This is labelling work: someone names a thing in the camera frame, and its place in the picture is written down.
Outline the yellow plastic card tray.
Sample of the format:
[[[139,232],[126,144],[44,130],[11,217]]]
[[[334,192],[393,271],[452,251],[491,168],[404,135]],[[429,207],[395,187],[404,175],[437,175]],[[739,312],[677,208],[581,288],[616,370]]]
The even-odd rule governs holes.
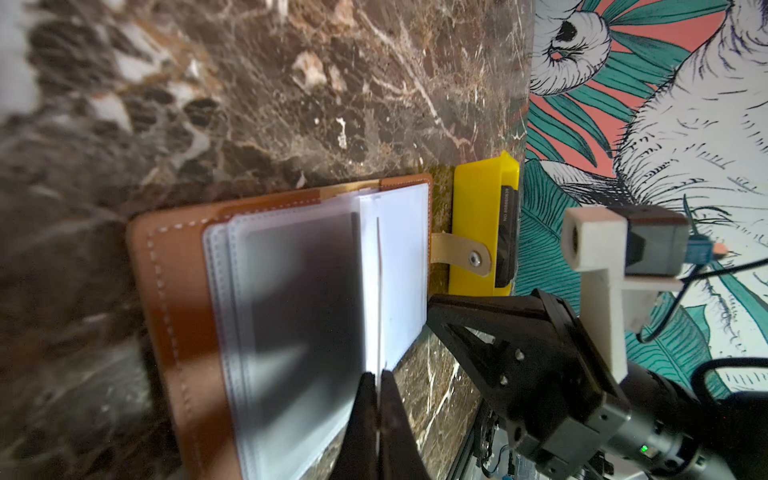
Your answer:
[[[463,296],[508,296],[511,285],[495,287],[500,188],[512,186],[521,196],[521,166],[508,152],[460,165],[454,172],[452,231],[463,242],[457,265],[450,267],[449,293]]]

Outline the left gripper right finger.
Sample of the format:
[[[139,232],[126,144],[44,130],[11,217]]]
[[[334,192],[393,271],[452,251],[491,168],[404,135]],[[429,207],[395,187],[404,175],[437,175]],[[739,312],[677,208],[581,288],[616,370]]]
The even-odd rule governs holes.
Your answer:
[[[383,370],[380,375],[379,478],[430,479],[420,457],[394,375],[388,370]]]

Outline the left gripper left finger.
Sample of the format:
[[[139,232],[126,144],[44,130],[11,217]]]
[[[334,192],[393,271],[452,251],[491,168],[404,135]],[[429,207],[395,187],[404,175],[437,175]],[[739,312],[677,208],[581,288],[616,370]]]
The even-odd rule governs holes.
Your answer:
[[[330,480],[378,478],[378,396],[375,376],[364,373],[358,385]]]

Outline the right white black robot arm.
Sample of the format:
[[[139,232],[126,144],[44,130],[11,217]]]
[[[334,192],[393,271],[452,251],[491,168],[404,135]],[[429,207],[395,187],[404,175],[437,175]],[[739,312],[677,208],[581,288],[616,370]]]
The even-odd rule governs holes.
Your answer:
[[[552,479],[599,454],[654,479],[763,479],[767,396],[710,396],[699,366],[688,387],[637,364],[616,380],[563,299],[436,295],[429,328],[503,423],[511,447]]]

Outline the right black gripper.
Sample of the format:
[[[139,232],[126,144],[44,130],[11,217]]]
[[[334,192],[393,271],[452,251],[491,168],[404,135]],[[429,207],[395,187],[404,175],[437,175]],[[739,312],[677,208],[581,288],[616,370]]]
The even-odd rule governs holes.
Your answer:
[[[637,364],[617,382],[562,299],[435,295],[427,325],[490,407],[522,421],[517,450],[552,479],[609,454],[653,479],[731,479],[701,398]],[[524,354],[518,359],[512,345]]]

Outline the brown leather card holder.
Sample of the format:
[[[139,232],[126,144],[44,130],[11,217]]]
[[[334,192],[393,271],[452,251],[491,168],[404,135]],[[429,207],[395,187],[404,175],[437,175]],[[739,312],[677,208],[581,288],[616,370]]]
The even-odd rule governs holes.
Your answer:
[[[333,207],[358,216],[366,355],[359,380],[366,372],[393,372],[426,469],[436,479],[447,475],[480,397],[426,325],[429,283],[437,263],[448,258],[446,236],[431,230],[432,190],[431,177],[417,174],[213,201],[130,223],[137,288],[190,478],[254,479],[244,434],[246,355],[232,226]],[[352,405],[343,428],[301,478],[329,475]]]

